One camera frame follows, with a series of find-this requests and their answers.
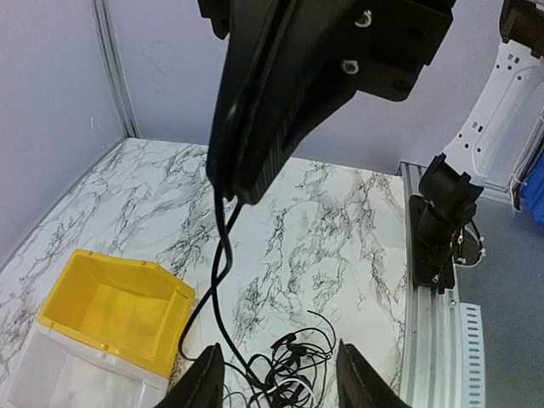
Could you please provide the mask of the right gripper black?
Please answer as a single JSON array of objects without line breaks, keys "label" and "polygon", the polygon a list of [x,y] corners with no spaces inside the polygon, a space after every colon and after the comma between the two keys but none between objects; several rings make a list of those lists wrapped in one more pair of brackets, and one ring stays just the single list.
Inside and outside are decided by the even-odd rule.
[{"label": "right gripper black", "polygon": [[[230,2],[198,3],[220,39]],[[295,2],[297,111],[287,136],[296,148],[356,91],[405,100],[453,21],[452,1]]]}]

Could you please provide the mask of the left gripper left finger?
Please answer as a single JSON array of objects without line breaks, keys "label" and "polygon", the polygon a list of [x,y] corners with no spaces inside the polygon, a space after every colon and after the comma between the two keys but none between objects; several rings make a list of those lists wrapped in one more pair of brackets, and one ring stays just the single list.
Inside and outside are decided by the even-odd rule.
[{"label": "left gripper left finger", "polygon": [[220,408],[224,397],[224,357],[218,343],[206,347],[156,408]]}]

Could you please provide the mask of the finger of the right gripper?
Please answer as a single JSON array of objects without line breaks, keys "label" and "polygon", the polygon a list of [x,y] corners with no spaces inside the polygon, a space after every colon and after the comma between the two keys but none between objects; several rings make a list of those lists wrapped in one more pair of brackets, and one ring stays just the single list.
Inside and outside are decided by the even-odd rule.
[{"label": "finger of the right gripper", "polygon": [[225,199],[260,200],[296,148],[295,1],[232,1],[219,24],[229,44],[207,155],[207,176]]}]

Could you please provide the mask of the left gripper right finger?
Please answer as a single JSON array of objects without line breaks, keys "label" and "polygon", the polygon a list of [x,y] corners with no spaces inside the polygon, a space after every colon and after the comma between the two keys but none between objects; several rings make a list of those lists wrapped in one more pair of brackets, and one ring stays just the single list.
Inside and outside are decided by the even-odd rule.
[{"label": "left gripper right finger", "polygon": [[337,394],[340,408],[410,408],[352,343],[339,343]]}]

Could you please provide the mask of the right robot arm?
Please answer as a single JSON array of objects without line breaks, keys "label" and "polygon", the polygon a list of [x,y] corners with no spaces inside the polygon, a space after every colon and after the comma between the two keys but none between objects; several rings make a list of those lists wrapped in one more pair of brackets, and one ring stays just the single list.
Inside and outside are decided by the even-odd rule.
[{"label": "right robot arm", "polygon": [[[202,1],[228,49],[207,176],[257,204],[301,141],[358,92],[408,98],[453,21],[451,1]],[[543,81],[543,4],[501,7],[496,65],[445,163],[481,186],[524,99]]]}]

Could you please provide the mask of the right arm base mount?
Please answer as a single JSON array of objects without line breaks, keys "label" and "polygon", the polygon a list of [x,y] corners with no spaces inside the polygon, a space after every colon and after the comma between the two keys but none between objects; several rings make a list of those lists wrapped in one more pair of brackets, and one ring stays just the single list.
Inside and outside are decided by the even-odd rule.
[{"label": "right arm base mount", "polygon": [[473,220],[484,188],[436,156],[409,200],[411,270],[414,285],[443,294],[455,287],[453,252],[464,227]]}]

